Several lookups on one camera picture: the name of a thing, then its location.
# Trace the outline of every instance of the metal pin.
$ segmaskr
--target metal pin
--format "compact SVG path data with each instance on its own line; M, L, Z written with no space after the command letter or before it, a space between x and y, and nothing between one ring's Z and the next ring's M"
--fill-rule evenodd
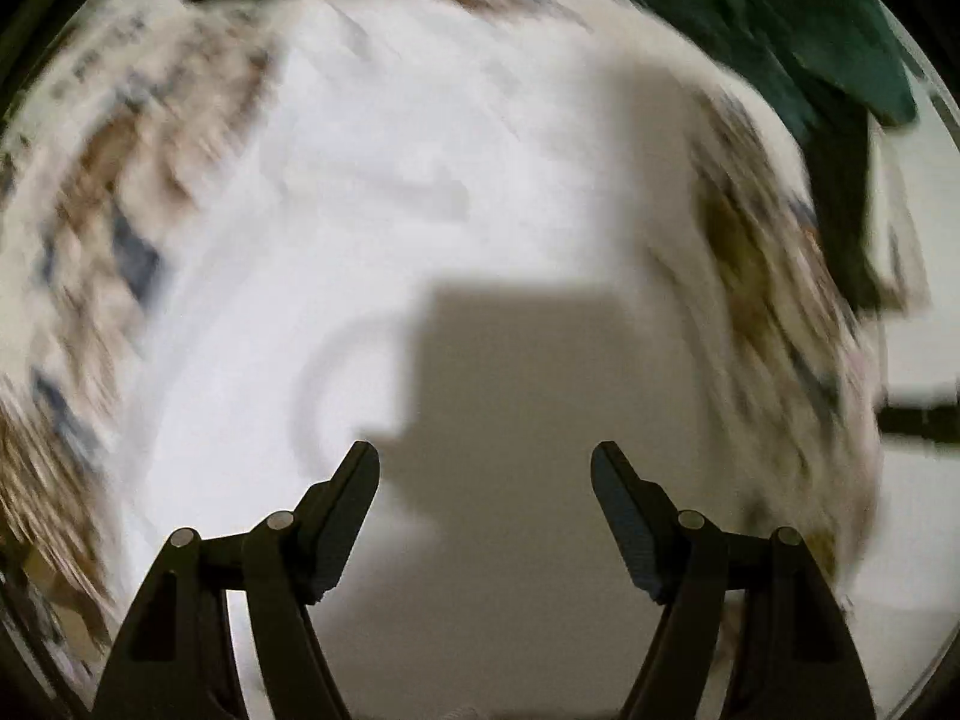
M170 544L175 547L185 547L193 541L193 531L189 528L180 528L170 536Z
M707 523L707 520L699 512L694 512L693 509L684 509L677 515L677 522L680 523L680 527L686 528L688 531L699 531Z
M267 517L267 527L272 531L282 531L294 523L293 512L274 512Z
M803 538L793 528L780 528L779 531L776 531L776 537L791 547L799 547L800 543L803 542Z

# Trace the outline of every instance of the patterned fabric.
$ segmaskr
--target patterned fabric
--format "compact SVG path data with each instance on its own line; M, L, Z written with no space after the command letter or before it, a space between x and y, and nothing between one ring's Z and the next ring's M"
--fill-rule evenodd
M3 197L18 207L1 218L13 224L0 252L32 264L10 317L27 341L5 350L0 371L0 512L82 594L71 605L101 646L115 622L98 469L176 234L197 213L193 182L243 142L275 50L270 26L243 6L152 16L95 26L98 49L80 43L65 77L41 81L56 103L73 103L63 129L83 132L76 156L65 153L69 136L42 118L32 124L26 108L19 122L40 149L18 135L4 157ZM131 48L136 61L110 67Z
M453 1L480 18L561 16L598 32L646 18L625 0ZM136 381L136 342L158 285L202 217L195 189L243 146L269 89L280 28L270 6L236 1L101 8L107 17L88 31L113 48L74 38L69 61L51 67L8 132L0 162L0 269L11 265L11 282L23 276L0 289L15 309L5 322L22 325L0 348L8 379L0 511L99 605L88 627L105 641L97 469L109 462ZM693 49L679 41L647 50ZM705 58L702 67L701 76L728 77ZM802 187L784 189L779 157L758 135L755 108L748 114L710 91L698 131L712 135L691 144L699 175L691 240L707 252L708 270L690 269L689 251L668 247L669 235L649 245L700 316L731 471L755 490L744 527L796 525L839 581L862 552L875 507L869 349L826 274ZM69 113L54 122L51 110ZM723 295L718 320L701 311L705 285ZM709 341L718 323L728 346Z
M731 98L704 98L703 109L713 138L697 143L697 199L733 339L716 402L757 491L745 525L766 536L790 522L836 583L862 557L875 514L868 350L809 205L784 194L749 115Z

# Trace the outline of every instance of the white surface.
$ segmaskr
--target white surface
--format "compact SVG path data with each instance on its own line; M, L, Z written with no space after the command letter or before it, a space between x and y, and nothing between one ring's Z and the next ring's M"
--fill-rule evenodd
M246 530L363 437L381 489L315 613L352 712L615 712L659 609L590 450L617 440L719 524L737 505L685 308L635 235L635 210L688 205L683 96L573 23L420 1L311 12L205 201L116 458L127 589L174 528Z

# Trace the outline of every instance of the green cloth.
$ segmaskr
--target green cloth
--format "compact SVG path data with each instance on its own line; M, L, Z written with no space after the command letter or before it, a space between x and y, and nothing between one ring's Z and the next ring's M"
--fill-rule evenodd
M877 0L634 0L750 81L803 141L817 122L800 90L826 81L885 125L917 116Z

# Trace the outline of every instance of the laundry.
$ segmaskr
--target laundry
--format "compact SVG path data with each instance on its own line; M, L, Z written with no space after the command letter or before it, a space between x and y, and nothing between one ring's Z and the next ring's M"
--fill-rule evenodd
M42 79L66 126L22 112L34 146L0 248L7 413L47 437L22 473L83 483L78 521L56 493L8 496L6 517L40 522L18 538L91 596L125 565L122 611L171 528L245 530L237 485L255 511L289 501L347 434L378 433L380 536L343 617L319 623L393 613L359 615L339 655L331 639L371 716L397 713L383 702L407 679L397 650L368 645L381 637L447 670L401 714L459 706L481 661L491 713L596 712L617 693L616 670L578 692L573 663L510 679L546 669L560 625L594 665L640 646L612 614L606 655L596 630L534 615L544 594L574 618L646 614L617 595L616 554L589 546L605 526L577 463L609 437L725 527L793 524L843 592L875 509L874 366L824 267L800 150L755 89L624 0L162 0L141 18L136 46ZM119 545L88 538L107 506ZM83 552L64 555L76 533ZM386 591L401 580L421 592ZM424 623L450 598L460 666ZM488 658L524 625L529 649ZM382 694L358 688L370 668Z
M908 285L871 268L868 118L913 122L901 49L877 0L633 0L666 19L760 91L803 146L827 268L861 312L925 304L925 276ZM884 231L917 248L909 220Z

